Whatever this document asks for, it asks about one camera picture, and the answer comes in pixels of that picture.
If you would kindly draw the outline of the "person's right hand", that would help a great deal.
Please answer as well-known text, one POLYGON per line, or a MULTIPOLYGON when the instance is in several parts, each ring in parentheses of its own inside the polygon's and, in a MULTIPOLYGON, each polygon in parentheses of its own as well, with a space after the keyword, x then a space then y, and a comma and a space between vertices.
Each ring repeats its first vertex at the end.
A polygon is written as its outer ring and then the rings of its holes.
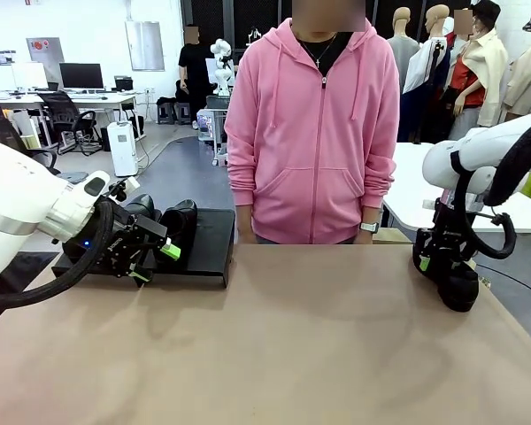
POLYGON ((255 244, 257 242, 251 226, 251 220, 239 219, 236 226, 238 231, 238 243, 255 244))

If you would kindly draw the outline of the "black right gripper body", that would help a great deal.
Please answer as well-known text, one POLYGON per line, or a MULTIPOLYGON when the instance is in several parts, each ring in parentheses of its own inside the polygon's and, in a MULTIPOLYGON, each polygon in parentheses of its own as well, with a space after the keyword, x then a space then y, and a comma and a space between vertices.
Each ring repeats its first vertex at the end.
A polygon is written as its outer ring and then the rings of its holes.
POLYGON ((437 211, 431 228, 418 228, 414 242, 414 266, 417 255, 423 254, 438 263, 445 259, 454 263, 464 262, 474 256, 474 246, 467 241, 462 225, 453 211, 437 211))

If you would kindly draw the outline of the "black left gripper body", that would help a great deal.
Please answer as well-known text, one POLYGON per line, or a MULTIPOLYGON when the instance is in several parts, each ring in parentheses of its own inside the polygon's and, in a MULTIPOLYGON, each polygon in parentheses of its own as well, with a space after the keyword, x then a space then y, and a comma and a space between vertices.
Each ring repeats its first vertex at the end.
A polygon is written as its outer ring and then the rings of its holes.
MULTIPOLYGON (((90 274, 113 274, 116 269, 113 267, 116 259, 116 250, 125 244, 131 244, 135 238, 132 235, 133 217, 142 215, 142 205, 130 203, 124 207, 113 205, 113 223, 110 242, 102 258, 98 259, 95 265, 89 270, 90 274)), ((96 207, 88 223, 83 230, 73 239, 64 243, 64 254, 75 264, 92 246, 92 239, 96 235, 98 222, 101 218, 99 209, 96 207)))

